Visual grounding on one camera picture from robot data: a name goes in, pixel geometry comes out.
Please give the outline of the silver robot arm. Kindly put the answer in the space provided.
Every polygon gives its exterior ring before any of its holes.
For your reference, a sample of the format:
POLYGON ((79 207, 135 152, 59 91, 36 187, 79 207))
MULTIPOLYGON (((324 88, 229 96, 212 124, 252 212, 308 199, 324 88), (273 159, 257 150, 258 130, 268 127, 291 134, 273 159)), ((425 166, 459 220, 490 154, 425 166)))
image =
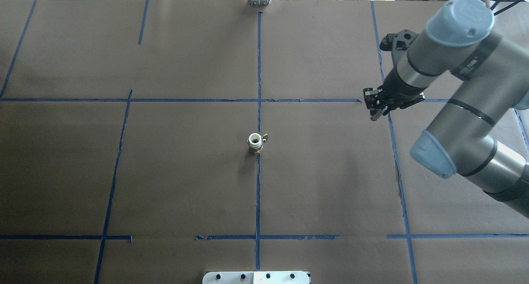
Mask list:
POLYGON ((528 160, 491 137, 510 109, 528 109, 528 50, 493 31, 495 15, 480 0, 449 0, 424 30, 386 35, 393 69, 381 86, 363 89, 372 121, 425 99, 443 73, 462 81, 410 150, 416 162, 455 174, 495 201, 528 216, 528 160))

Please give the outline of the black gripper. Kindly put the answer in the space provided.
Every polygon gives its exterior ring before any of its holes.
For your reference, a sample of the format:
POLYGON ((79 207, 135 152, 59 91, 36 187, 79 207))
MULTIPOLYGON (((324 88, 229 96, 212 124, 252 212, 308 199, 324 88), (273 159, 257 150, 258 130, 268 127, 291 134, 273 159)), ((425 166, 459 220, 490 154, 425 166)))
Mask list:
POLYGON ((363 99, 370 116, 382 111, 406 109, 425 99, 425 88, 410 86, 405 82, 388 80, 377 88, 364 88, 363 99))

